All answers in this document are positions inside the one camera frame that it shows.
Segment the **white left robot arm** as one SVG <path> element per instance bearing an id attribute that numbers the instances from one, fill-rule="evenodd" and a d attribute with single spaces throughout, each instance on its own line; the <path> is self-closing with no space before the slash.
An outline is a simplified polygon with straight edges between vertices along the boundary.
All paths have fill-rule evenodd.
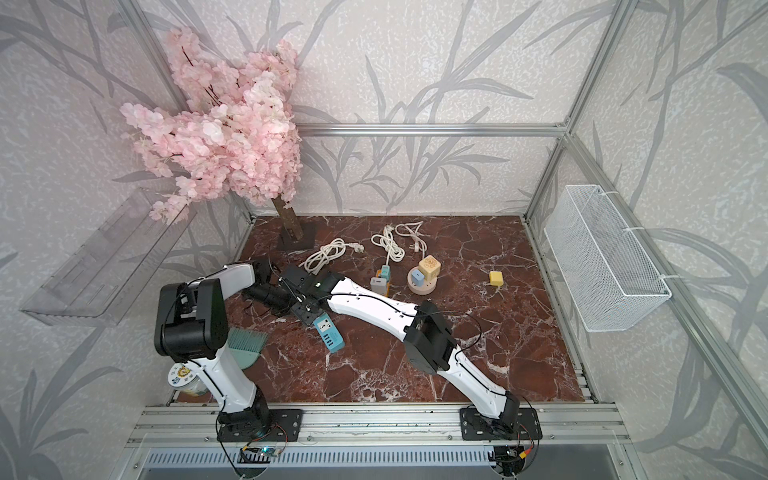
<path id="1" fill-rule="evenodd" d="M 263 393 L 237 365 L 228 345 L 226 300 L 243 293 L 278 311 L 289 294 L 271 283 L 271 262 L 229 264 L 191 282 L 171 283 L 159 293 L 154 347 L 198 375 L 219 405 L 222 426 L 266 428 L 271 415 Z"/>

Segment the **blue power strip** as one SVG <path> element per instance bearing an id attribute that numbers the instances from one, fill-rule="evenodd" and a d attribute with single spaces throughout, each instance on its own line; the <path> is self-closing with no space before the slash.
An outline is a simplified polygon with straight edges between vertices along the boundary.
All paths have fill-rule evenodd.
<path id="1" fill-rule="evenodd" d="M 313 321 L 313 326 L 330 353 L 336 353 L 345 346 L 341 333 L 327 313 L 318 316 Z"/>

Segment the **yellow plug adapter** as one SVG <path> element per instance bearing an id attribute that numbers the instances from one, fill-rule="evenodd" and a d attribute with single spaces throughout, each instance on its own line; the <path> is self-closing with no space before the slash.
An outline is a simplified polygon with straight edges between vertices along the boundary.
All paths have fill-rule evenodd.
<path id="1" fill-rule="evenodd" d="M 494 288 L 500 288 L 504 285 L 503 273 L 500 271 L 490 271 L 488 274 L 489 285 Z"/>

